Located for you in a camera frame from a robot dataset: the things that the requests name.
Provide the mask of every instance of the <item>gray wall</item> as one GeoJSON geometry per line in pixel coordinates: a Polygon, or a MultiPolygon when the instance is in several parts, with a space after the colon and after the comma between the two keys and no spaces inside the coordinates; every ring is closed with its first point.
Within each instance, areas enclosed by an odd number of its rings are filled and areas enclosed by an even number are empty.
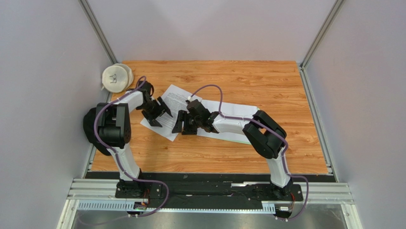
{"type": "Polygon", "coordinates": [[[77,0],[0,1],[0,228],[56,227],[109,64],[77,0]]]}
{"type": "Polygon", "coordinates": [[[366,229],[405,228],[406,1],[348,0],[307,73],[366,229]]]}
{"type": "Polygon", "coordinates": [[[89,0],[119,61],[301,61],[335,0],[89,0]]]}

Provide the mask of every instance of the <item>metal corner post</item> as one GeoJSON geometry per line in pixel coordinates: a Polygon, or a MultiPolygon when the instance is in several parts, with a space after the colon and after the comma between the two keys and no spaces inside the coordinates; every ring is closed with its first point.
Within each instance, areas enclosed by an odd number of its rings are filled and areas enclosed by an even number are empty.
{"type": "Polygon", "coordinates": [[[106,51],[107,56],[109,57],[112,64],[118,63],[116,57],[114,56],[113,50],[111,49],[109,43],[107,42],[104,33],[97,22],[96,16],[94,15],[93,11],[91,10],[90,4],[87,0],[78,0],[79,4],[82,6],[83,11],[86,14],[86,17],[89,19],[91,26],[93,27],[97,37],[100,40],[101,45],[103,46],[104,50],[106,51]]]}
{"type": "Polygon", "coordinates": [[[331,8],[330,12],[328,13],[327,18],[325,19],[322,27],[319,30],[319,33],[317,34],[315,40],[313,41],[312,45],[310,46],[310,49],[307,51],[306,56],[304,56],[304,59],[300,66],[302,68],[306,68],[310,62],[310,59],[312,58],[313,54],[315,53],[317,47],[319,46],[320,42],[324,38],[327,30],[330,28],[331,24],[334,21],[334,18],[337,16],[338,12],[340,11],[341,7],[343,6],[345,0],[336,0],[333,7],[331,8]]]}

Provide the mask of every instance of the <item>sheet of paper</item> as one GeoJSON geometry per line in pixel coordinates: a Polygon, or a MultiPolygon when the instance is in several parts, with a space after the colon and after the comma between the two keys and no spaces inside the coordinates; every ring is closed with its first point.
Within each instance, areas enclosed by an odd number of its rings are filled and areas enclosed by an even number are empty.
{"type": "MultiPolygon", "coordinates": [[[[171,114],[173,117],[170,117],[166,113],[161,117],[158,117],[156,120],[162,125],[162,127],[150,126],[145,118],[141,121],[141,125],[153,130],[154,132],[168,138],[171,141],[174,141],[178,134],[172,134],[172,129],[175,126],[176,119],[178,117],[178,111],[186,111],[186,100],[187,97],[190,95],[192,95],[192,93],[187,92],[182,88],[179,88],[175,85],[169,86],[169,88],[165,91],[161,98],[171,110],[171,114]]],[[[193,98],[198,99],[199,101],[202,99],[196,95],[193,96],[193,98]]]]}
{"type": "MultiPolygon", "coordinates": [[[[206,107],[210,112],[218,111],[219,104],[218,101],[210,101],[210,100],[202,100],[202,104],[206,107]]],[[[230,103],[222,103],[221,111],[227,115],[253,115],[257,112],[258,107],[256,106],[249,106],[249,105],[241,105],[241,104],[230,104],[230,103]]],[[[203,137],[211,137],[226,141],[233,141],[239,142],[244,144],[251,144],[248,138],[245,135],[239,135],[234,133],[208,133],[203,129],[197,129],[197,135],[203,137]]]]}

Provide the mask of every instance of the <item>wooden tabletop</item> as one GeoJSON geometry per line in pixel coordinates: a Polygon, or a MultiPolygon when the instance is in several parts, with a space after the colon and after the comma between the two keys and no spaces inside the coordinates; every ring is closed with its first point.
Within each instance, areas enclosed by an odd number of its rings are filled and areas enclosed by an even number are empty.
{"type": "MultiPolygon", "coordinates": [[[[327,168],[296,62],[291,61],[126,61],[134,83],[147,76],[161,96],[174,84],[193,93],[206,84],[219,85],[224,102],[254,105],[285,131],[286,160],[292,173],[325,174],[327,168]]],[[[116,99],[122,94],[114,94],[116,99]]],[[[220,99],[217,88],[198,94],[220,99]]],[[[267,163],[251,145],[179,134],[175,141],[142,126],[139,111],[130,114],[131,150],[144,172],[269,173],[267,163]]],[[[111,156],[97,152],[92,171],[118,171],[111,156]]]]}

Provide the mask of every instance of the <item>purple cable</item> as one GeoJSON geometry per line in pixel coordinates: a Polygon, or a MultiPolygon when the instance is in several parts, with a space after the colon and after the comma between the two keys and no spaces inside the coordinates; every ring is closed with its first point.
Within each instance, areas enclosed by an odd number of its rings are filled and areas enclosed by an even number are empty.
{"type": "Polygon", "coordinates": [[[253,119],[251,119],[251,118],[233,117],[233,116],[225,116],[225,115],[223,115],[223,113],[221,112],[221,105],[222,105],[222,103],[223,103],[223,91],[221,90],[221,88],[220,88],[218,85],[215,85],[215,84],[208,84],[208,85],[205,85],[205,86],[203,86],[203,87],[197,89],[190,97],[193,97],[193,96],[194,96],[196,93],[198,93],[201,89],[206,88],[206,87],[210,87],[210,86],[211,86],[211,87],[217,87],[217,88],[220,90],[219,115],[220,115],[221,117],[223,117],[223,118],[228,118],[228,119],[236,119],[236,120],[243,120],[243,121],[250,121],[250,122],[253,122],[253,123],[259,125],[260,127],[265,128],[265,130],[267,130],[269,133],[275,135],[277,138],[279,138],[279,139],[285,144],[285,148],[284,148],[284,150],[283,150],[282,153],[281,153],[282,165],[283,165],[283,167],[284,167],[285,173],[286,173],[289,177],[292,177],[292,178],[301,178],[301,179],[305,180],[305,182],[306,182],[306,198],[304,199],[304,203],[303,203],[302,209],[299,211],[299,213],[298,213],[297,215],[295,215],[294,217],[289,218],[289,220],[293,220],[293,219],[298,218],[298,217],[303,213],[303,211],[304,211],[304,209],[305,209],[305,207],[306,207],[306,204],[307,204],[307,199],[308,199],[308,197],[309,197],[309,181],[308,181],[307,178],[304,177],[304,176],[301,176],[301,175],[292,175],[292,174],[290,174],[290,173],[288,172],[288,170],[287,170],[287,165],[286,165],[286,160],[285,160],[285,153],[286,153],[286,151],[287,151],[287,149],[288,149],[288,147],[289,147],[288,142],[286,141],[286,139],[284,139],[284,138],[283,138],[282,136],[280,136],[278,133],[276,133],[275,131],[271,130],[270,128],[268,128],[267,126],[265,126],[264,124],[262,124],[262,123],[260,123],[260,122],[258,122],[258,121],[256,121],[256,120],[253,120],[253,119]]]}
{"type": "MultiPolygon", "coordinates": [[[[154,210],[152,210],[152,211],[150,211],[150,212],[148,212],[148,213],[146,213],[146,214],[138,215],[138,217],[150,216],[150,215],[154,214],[155,212],[157,212],[159,209],[161,209],[161,208],[165,205],[166,201],[168,200],[168,197],[169,197],[169,188],[168,188],[168,186],[167,186],[164,182],[159,181],[159,180],[143,180],[143,179],[137,179],[137,178],[132,177],[131,175],[129,175],[129,174],[124,170],[124,168],[122,167],[121,162],[120,162],[120,158],[118,157],[118,154],[117,154],[117,151],[116,151],[113,147],[111,147],[111,146],[109,146],[108,144],[106,144],[105,142],[103,142],[103,140],[100,138],[99,133],[97,132],[97,122],[98,122],[98,120],[99,120],[101,114],[102,114],[109,106],[111,106],[112,104],[114,104],[114,103],[116,103],[116,102],[122,100],[123,98],[127,97],[128,95],[130,95],[130,94],[136,92],[138,89],[140,89],[140,88],[144,85],[144,83],[145,83],[146,80],[147,80],[147,77],[146,77],[146,76],[141,76],[141,77],[138,79],[137,83],[136,83],[136,85],[138,85],[138,86],[137,86],[135,89],[133,89],[133,90],[132,90],[131,92],[129,92],[129,93],[125,93],[124,95],[122,95],[122,96],[119,97],[118,99],[116,99],[116,100],[114,100],[114,101],[111,101],[111,102],[109,102],[107,105],[105,105],[105,106],[99,111],[99,113],[96,115],[96,118],[95,118],[94,124],[93,124],[93,131],[94,131],[94,135],[96,136],[96,139],[97,139],[97,140],[100,142],[100,144],[102,144],[104,147],[106,147],[107,149],[110,149],[111,151],[114,152],[115,157],[116,157],[116,161],[117,161],[117,164],[118,164],[118,167],[120,168],[121,171],[124,172],[124,174],[125,174],[126,176],[128,176],[129,178],[131,178],[132,180],[137,181],[137,182],[158,183],[158,184],[161,184],[161,185],[165,186],[165,188],[166,188],[166,196],[165,196],[164,201],[161,203],[161,205],[158,206],[156,209],[154,209],[154,210]]],[[[78,218],[78,221],[79,221],[81,224],[84,224],[84,225],[86,225],[86,226],[99,226],[99,225],[111,223],[111,222],[114,222],[114,221],[116,221],[116,220],[123,219],[123,218],[126,218],[126,217],[128,217],[128,215],[126,215],[126,216],[120,216],[120,217],[117,217],[117,218],[115,218],[115,219],[112,219],[112,220],[109,220],[109,221],[106,221],[106,222],[103,222],[103,223],[96,223],[96,224],[84,223],[83,221],[80,220],[80,218],[78,218]]]]}

